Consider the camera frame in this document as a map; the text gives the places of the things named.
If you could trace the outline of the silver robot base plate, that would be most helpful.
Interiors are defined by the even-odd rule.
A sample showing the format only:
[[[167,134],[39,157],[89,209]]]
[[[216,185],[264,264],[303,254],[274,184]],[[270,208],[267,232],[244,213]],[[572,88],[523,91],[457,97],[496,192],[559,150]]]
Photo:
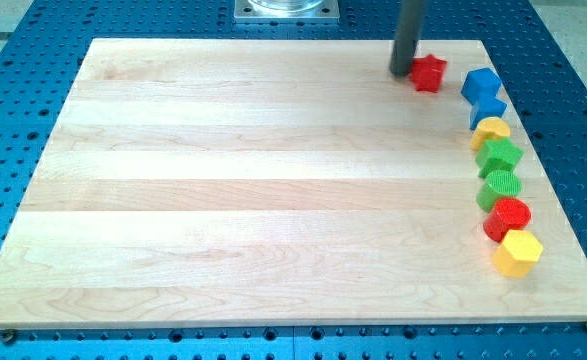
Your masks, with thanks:
[[[337,23],[338,0],[235,0],[234,20],[239,23]]]

